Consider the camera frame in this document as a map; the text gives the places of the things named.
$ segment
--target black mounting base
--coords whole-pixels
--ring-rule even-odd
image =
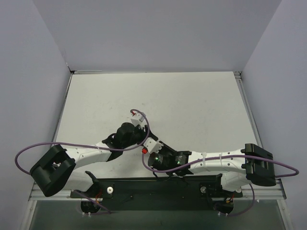
[[[218,176],[186,176],[160,178],[114,178],[98,179],[103,188],[103,205],[117,210],[212,210],[212,198],[229,198],[232,192],[220,187]],[[110,197],[106,189],[112,186]],[[99,188],[91,187],[85,194],[91,198],[99,193]],[[71,193],[71,198],[80,198]]]

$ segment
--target black bracket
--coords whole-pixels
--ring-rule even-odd
[[[120,210],[212,210],[212,198],[242,197],[242,193],[222,190],[222,175],[185,176],[164,178],[110,178],[97,179],[98,186],[92,186],[84,194],[94,198],[102,188],[103,205],[112,211]],[[111,197],[105,190],[114,188]],[[71,193],[71,198],[81,198]],[[82,211],[94,213],[97,205],[84,201]]]
[[[273,155],[255,144],[245,144],[245,149],[241,150],[247,156],[257,156],[273,160]],[[248,159],[242,164],[242,169],[246,169],[246,179],[259,186],[275,186],[274,164],[266,161]]]
[[[85,171],[85,173],[88,174],[93,181],[93,185],[85,192],[87,196],[95,197],[97,193],[101,190],[102,193],[101,193],[100,198],[112,198],[113,197],[113,194],[109,194],[107,192],[107,188],[109,187],[114,188],[114,183],[111,183],[111,182],[102,183],[90,171]]]
[[[55,145],[31,168],[30,174],[44,195],[49,197],[65,186],[75,166],[75,159],[67,155],[66,149]]]

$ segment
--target screw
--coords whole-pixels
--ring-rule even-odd
[[[206,187],[205,186],[201,187],[201,193],[206,193]]]

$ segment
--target cable tie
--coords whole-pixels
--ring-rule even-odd
[[[99,148],[98,144],[95,144],[95,146],[97,147],[98,151],[102,153],[102,150]]]
[[[221,152],[221,153],[220,153],[220,163],[221,163],[221,167],[223,167],[223,163],[222,163],[222,155],[223,155],[223,153]]]
[[[203,167],[206,167],[206,157],[207,157],[207,153],[203,152],[202,153],[202,165],[203,165]]]

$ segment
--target white table surface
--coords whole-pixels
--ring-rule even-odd
[[[146,113],[152,132],[175,150],[256,144],[233,72],[73,75],[57,141],[95,144],[129,121],[132,108]],[[152,177],[141,157],[139,148],[77,171],[97,178]]]

